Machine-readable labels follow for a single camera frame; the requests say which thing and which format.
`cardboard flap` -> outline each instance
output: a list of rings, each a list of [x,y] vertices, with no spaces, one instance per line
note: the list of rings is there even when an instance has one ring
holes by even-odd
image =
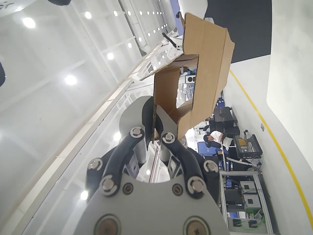
[[[192,109],[178,121],[178,139],[212,114],[226,86],[234,46],[226,28],[186,14],[183,50],[199,57]]]
[[[167,69],[154,75],[154,103],[160,105],[167,114],[176,108],[179,76],[179,68]]]

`bolt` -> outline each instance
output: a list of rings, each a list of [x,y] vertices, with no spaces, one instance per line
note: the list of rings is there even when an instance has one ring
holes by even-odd
[[[140,128],[135,128],[133,130],[134,135],[139,135],[140,134]]]
[[[203,184],[200,180],[193,181],[191,185],[192,185],[193,190],[196,191],[197,193],[202,192]]]
[[[192,221],[187,227],[187,235],[207,235],[207,229],[203,223],[199,221]]]
[[[207,166],[210,171],[215,171],[215,164],[213,162],[208,162]]]
[[[218,166],[217,166],[217,164],[214,161],[206,160],[204,162],[204,170],[206,172],[209,172],[209,171],[213,172],[213,171],[215,171],[216,173],[218,173]]]
[[[174,195],[181,196],[182,195],[182,186],[180,184],[174,184],[172,191]]]
[[[114,187],[114,181],[112,179],[106,179],[103,181],[102,187],[105,191],[110,191]]]
[[[119,220],[115,216],[105,216],[95,227],[96,235],[117,235],[120,233]]]
[[[168,142],[170,142],[171,140],[173,139],[172,135],[171,134],[166,134],[165,136],[165,140],[167,140]]]
[[[130,195],[134,190],[134,186],[132,183],[126,183],[124,186],[123,186],[123,193],[125,195]]]
[[[180,139],[179,141],[183,145],[184,148],[186,149],[188,148],[187,142],[184,139]]]
[[[91,169],[96,169],[100,165],[100,162],[98,160],[94,160],[92,163],[90,163],[90,168]]]

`black panel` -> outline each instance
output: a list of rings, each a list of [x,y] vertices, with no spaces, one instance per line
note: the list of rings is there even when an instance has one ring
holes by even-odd
[[[2,84],[5,82],[5,73],[4,73],[4,69],[2,67],[2,64],[0,62],[0,86],[2,86]]]
[[[270,54],[272,0],[208,0],[205,17],[228,29],[232,63]]]

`control box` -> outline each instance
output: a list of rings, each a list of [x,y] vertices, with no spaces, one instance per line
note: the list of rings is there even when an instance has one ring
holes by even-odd
[[[257,194],[255,184],[253,181],[240,181],[241,193],[246,194]]]
[[[245,211],[257,212],[261,209],[260,199],[258,195],[244,195],[244,207]]]

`metal frame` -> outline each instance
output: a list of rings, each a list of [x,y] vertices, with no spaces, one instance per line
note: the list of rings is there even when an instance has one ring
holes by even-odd
[[[227,219],[227,214],[226,214],[227,210],[226,210],[226,199],[225,199],[225,193],[224,193],[223,176],[252,176],[254,183],[255,183],[255,187],[257,189],[257,194],[260,198],[262,210],[264,213],[265,227],[266,227],[267,234],[274,234],[273,228],[272,228],[272,222],[271,222],[271,219],[269,217],[269,212],[268,212],[265,197],[264,197],[264,193],[262,190],[260,180],[258,178],[258,175],[259,175],[258,172],[257,171],[222,171],[221,170],[219,172],[219,174],[220,174],[220,182],[221,182],[221,207],[222,207],[222,211],[223,211],[223,218],[224,218],[224,221],[226,222],[227,226],[228,226],[228,219]],[[231,232],[231,234],[241,235],[241,234],[251,234],[251,233]]]

